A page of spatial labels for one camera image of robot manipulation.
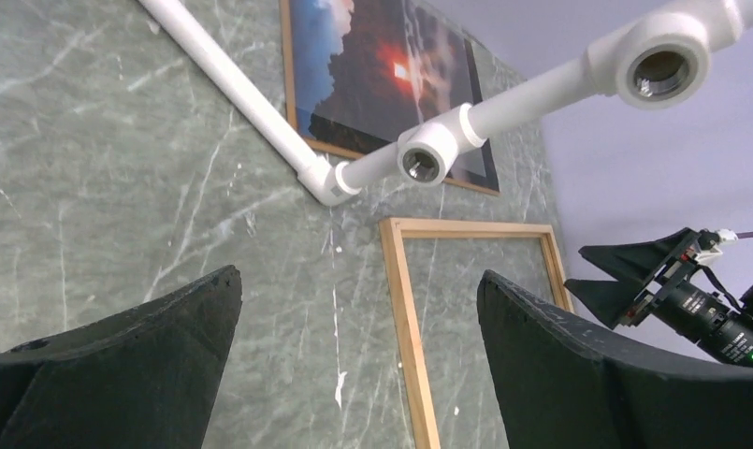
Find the pipe opening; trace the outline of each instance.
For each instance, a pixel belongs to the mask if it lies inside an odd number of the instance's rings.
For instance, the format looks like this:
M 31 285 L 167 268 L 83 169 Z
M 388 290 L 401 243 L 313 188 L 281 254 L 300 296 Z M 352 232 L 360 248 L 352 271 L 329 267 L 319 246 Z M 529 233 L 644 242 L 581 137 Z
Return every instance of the pipe opening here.
M 639 96 L 669 98 L 687 88 L 693 79 L 688 58 L 677 51 L 653 51 L 638 58 L 632 85 Z
M 431 182 L 440 174 L 437 159 L 424 150 L 412 149 L 401 159 L 403 170 L 415 181 Z

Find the empty wooden frame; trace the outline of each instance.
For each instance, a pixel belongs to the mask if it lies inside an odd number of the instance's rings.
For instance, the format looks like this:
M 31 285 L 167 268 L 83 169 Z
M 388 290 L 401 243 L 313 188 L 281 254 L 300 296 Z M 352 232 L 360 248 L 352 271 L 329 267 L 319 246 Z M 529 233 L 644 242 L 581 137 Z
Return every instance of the empty wooden frame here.
M 565 277 L 560 252 L 552 226 L 548 224 L 518 224 L 433 220 L 419 218 L 387 218 L 379 223 L 384 249 L 384 265 L 393 301 L 393 315 L 398 333 L 398 348 L 403 365 L 407 398 L 418 449 L 439 449 L 440 435 L 431 388 L 426 372 L 426 358 L 420 341 L 420 326 L 414 309 L 414 297 L 409 278 L 409 265 L 404 251 L 404 239 L 539 239 L 544 263 L 555 304 L 574 313 L 574 306 L 563 287 Z

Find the framed picture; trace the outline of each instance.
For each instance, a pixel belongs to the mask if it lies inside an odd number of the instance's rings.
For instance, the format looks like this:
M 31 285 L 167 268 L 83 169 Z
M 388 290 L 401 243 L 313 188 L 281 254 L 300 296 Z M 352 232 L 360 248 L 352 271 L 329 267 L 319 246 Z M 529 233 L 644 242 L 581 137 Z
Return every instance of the framed picture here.
M 288 122 L 311 147 L 358 158 L 483 100 L 471 42 L 416 0 L 281 0 Z M 491 147 L 447 182 L 498 195 Z
M 549 224 L 471 222 L 425 218 L 385 218 L 379 222 L 384 251 L 384 268 L 390 285 L 398 349 L 403 365 L 414 444 L 418 449 L 449 447 L 442 444 L 437 429 L 426 356 L 420 338 L 420 325 L 414 307 L 406 239 L 537 239 L 541 243 L 552 300 L 564 311 L 576 313 L 572 298 L 563 285 L 566 275 L 555 233 Z

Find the wooden frame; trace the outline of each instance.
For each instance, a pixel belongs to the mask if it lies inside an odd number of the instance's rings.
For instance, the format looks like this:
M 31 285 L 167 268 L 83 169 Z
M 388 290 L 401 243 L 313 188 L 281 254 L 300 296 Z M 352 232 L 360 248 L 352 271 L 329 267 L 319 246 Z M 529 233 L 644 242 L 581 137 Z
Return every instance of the wooden frame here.
M 287 120 L 288 123 L 295 129 L 298 130 L 298 121 L 297 121 L 297 90 L 296 90 L 296 77 L 295 77 L 295 70 L 294 70 L 294 46 L 293 46 L 293 29 L 291 24 L 291 0 L 280 0 L 280 19 L 282 23 L 282 61 L 284 64 L 285 69 L 285 120 Z M 462 39 L 465 42 L 465 45 L 469 46 L 469 65 L 471 71 L 473 71 L 475 74 L 477 73 L 477 70 L 475 70 L 475 61 L 474 59 L 471 59 L 472 57 L 472 47 L 471 42 L 472 38 L 469 35 L 461 34 Z M 479 103 L 483 101 L 483 94 L 481 92 L 481 86 L 480 81 L 477 79 L 477 75 L 475 80 L 473 81 L 475 85 L 477 85 L 477 89 L 474 89 L 473 87 L 473 95 L 474 98 L 472 100 L 473 104 Z M 316 140 L 314 138 L 307 138 L 305 136 L 302 136 L 302 139 L 304 139 L 305 142 L 307 142 L 308 145 L 310 145 L 311 148 L 318 152 L 326 152 L 329 154 L 333 154 L 339 157 L 343 157 L 346 159 L 352 159 L 356 160 L 361 157 L 363 157 L 365 154 L 361 152 L 355 152 L 353 150 L 349 150 L 346 148 L 339 147 L 337 145 L 333 145 L 331 143 L 323 142 L 320 140 Z M 484 146 L 484 157 L 488 157 L 491 161 L 491 164 L 488 162 L 486 163 L 485 170 L 487 173 L 489 173 L 486 177 L 491 180 L 497 180 L 497 172 L 496 170 L 496 161 L 494 159 L 494 154 L 491 148 L 491 139 L 486 143 Z M 500 186 L 497 185 L 497 190 L 490 189 L 486 186 L 479 185 L 474 182 L 469 181 L 463 181 L 458 180 L 450 177 L 446 177 L 444 179 L 445 183 L 455 185 L 457 187 L 463 187 L 466 189 L 470 189 L 476 192 L 480 192 L 482 194 L 492 195 L 492 196 L 499 196 L 500 195 Z
M 407 398 L 418 449 L 439 449 L 440 435 L 431 389 L 428 384 L 426 358 L 420 341 L 420 326 L 414 309 L 409 278 L 409 265 L 404 239 L 539 239 L 544 263 L 550 279 L 555 304 L 574 313 L 572 299 L 563 286 L 566 280 L 560 252 L 552 226 L 548 224 L 517 224 L 467 222 L 420 218 L 387 218 L 379 223 L 384 250 L 384 265 L 393 302 L 393 315 L 398 333 L 398 348 L 403 365 Z

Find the purple wall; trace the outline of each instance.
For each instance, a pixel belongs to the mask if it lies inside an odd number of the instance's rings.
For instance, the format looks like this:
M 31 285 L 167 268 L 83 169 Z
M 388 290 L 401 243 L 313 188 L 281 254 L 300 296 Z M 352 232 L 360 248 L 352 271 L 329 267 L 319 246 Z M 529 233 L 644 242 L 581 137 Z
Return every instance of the purple wall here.
M 431 3 L 531 77 L 664 2 Z M 603 278 L 580 259 L 583 245 L 658 239 L 683 226 L 753 230 L 753 30 L 715 55 L 683 105 L 647 112 L 592 98 L 546 117 L 543 129 L 571 277 Z M 725 251 L 714 269 L 739 296 L 753 283 L 753 240 Z M 708 358 L 657 320 L 621 333 Z

